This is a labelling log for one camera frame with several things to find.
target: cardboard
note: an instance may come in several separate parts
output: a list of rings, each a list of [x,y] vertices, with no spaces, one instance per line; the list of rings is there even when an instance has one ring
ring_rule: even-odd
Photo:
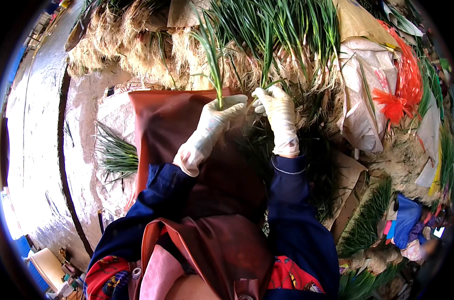
[[[339,18],[340,41],[366,37],[378,44],[398,48],[396,40],[355,0],[333,0]]]
[[[357,183],[354,186],[353,191],[345,200],[344,205],[342,206],[338,217],[334,220],[332,224],[332,228],[330,231],[332,232],[333,242],[337,245],[339,242],[340,236],[344,231],[347,223],[349,222],[350,218],[352,217],[355,209],[359,205],[359,200],[357,197],[362,194],[362,189],[365,186],[365,177],[367,172],[362,171],[360,176],[358,177]]]
[[[331,230],[335,219],[340,215],[342,207],[344,207],[345,202],[351,195],[352,189],[359,179],[360,173],[367,170],[366,167],[355,159],[341,152],[337,152],[333,160],[335,165],[338,166],[338,172],[340,173],[339,189],[333,195],[335,199],[332,205],[333,217],[325,220],[323,224],[328,230]]]

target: red plastic string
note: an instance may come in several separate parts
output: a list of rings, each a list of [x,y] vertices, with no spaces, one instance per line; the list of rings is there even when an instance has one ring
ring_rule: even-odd
[[[396,40],[402,50],[402,55],[397,61],[398,73],[395,96],[374,88],[375,97],[372,99],[380,104],[385,104],[381,112],[390,119],[392,124],[398,124],[404,113],[411,118],[413,118],[413,114],[419,115],[416,105],[422,100],[423,94],[421,70],[412,48],[399,37],[394,28],[389,27],[383,21],[377,21]]]

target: gloved hand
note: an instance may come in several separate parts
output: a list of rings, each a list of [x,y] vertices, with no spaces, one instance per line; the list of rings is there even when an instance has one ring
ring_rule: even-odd
[[[294,102],[280,87],[271,86],[267,90],[260,87],[252,93],[257,99],[252,106],[256,113],[265,113],[272,128],[275,147],[274,154],[295,157],[299,154],[299,138],[295,129]]]
[[[180,146],[174,157],[174,165],[191,177],[199,175],[199,165],[206,161],[220,135],[229,129],[230,121],[236,119],[247,107],[246,95],[224,97],[223,111],[217,110],[217,100],[204,105],[197,129]]]

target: navy blue sleeve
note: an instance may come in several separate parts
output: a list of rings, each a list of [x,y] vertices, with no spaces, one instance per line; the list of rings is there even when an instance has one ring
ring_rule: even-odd
[[[147,188],[140,192],[125,217],[107,226],[89,269],[108,255],[125,258],[128,262],[138,261],[146,225],[157,218],[178,220],[195,182],[194,177],[176,165],[149,165]]]
[[[319,280],[329,299],[336,299],[340,279],[336,246],[330,231],[316,219],[317,209],[308,205],[306,158],[275,156],[272,164],[269,245],[274,255],[292,259]]]

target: person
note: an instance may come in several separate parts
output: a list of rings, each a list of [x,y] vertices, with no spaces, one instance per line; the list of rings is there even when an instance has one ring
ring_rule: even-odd
[[[255,112],[267,116],[274,133],[268,237],[239,214],[181,219],[178,207],[199,167],[247,109],[246,96],[225,97],[223,111],[214,100],[173,162],[149,165],[147,189],[105,229],[85,278],[88,299],[337,298],[337,251],[308,204],[293,100],[275,86],[257,88],[252,96],[258,98]]]

